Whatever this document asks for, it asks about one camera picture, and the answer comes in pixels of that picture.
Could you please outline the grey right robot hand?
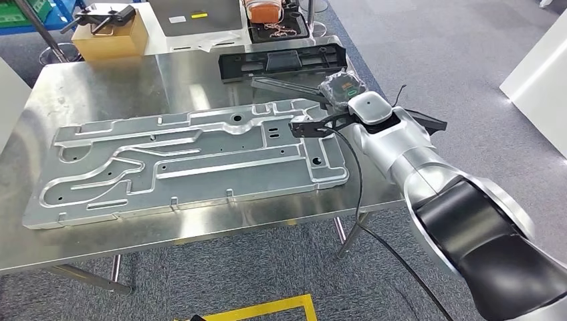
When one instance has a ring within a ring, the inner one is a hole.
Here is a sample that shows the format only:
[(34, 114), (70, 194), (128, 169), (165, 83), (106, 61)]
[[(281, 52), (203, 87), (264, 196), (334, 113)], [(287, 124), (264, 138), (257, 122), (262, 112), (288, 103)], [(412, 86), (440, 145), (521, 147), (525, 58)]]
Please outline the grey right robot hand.
[(326, 76), (318, 85), (318, 89), (333, 109), (345, 110), (348, 102), (353, 97), (366, 92), (368, 87), (355, 72), (341, 70)]

